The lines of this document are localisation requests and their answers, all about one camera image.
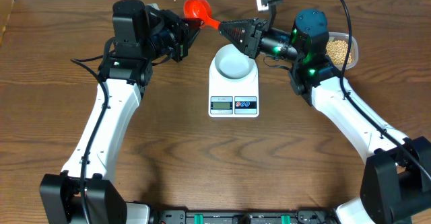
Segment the red plastic measuring scoop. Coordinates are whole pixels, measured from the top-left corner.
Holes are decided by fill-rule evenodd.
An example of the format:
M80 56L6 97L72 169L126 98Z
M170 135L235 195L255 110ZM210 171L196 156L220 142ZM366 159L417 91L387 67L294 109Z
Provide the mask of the red plastic measuring scoop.
M220 21L212 18L212 10L207 0L186 0L183 5L183 12L186 18L200 19L203 26L210 26L219 29Z

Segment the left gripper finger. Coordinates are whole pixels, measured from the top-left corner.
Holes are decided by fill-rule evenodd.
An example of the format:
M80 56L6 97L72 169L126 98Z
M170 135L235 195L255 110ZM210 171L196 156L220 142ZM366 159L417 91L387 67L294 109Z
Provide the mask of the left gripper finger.
M202 28L204 21L200 18L182 18L181 19L189 28Z
M201 28L189 28L189 32L188 32L188 39L187 39L187 48L190 49L190 47L192 47L195 39L197 38L197 36L199 35L201 31Z

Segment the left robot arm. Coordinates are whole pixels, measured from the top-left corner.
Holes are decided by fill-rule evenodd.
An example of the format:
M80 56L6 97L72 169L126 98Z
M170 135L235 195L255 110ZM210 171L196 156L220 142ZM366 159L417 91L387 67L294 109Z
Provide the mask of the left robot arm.
M203 25L139 0L112 7L114 36L93 76L97 95L89 120L59 174L46 174L40 196L49 223L157 223L159 214L127 202L114 187L121 145L156 65L181 61Z

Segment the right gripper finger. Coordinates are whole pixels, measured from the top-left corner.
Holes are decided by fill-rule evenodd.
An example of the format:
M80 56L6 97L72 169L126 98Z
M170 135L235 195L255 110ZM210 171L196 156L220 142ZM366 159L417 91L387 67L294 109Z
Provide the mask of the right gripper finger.
M225 32L227 29L239 29L239 32L247 31L251 28L253 23L256 21L256 18L248 18L241 20L230 20L230 21L222 21L218 27L220 32Z
M252 54L252 33L252 28L224 28L220 30L220 34L243 54Z

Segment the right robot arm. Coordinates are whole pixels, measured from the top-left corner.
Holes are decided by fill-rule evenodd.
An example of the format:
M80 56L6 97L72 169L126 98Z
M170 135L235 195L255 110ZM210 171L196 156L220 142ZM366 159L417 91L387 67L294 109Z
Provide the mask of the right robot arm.
M403 223L430 208L430 142L393 128L352 89L326 52L327 18L305 9L291 32L271 20L224 21L218 30L243 54L291 61L295 94L323 113L365 164L359 197L337 207L341 223Z

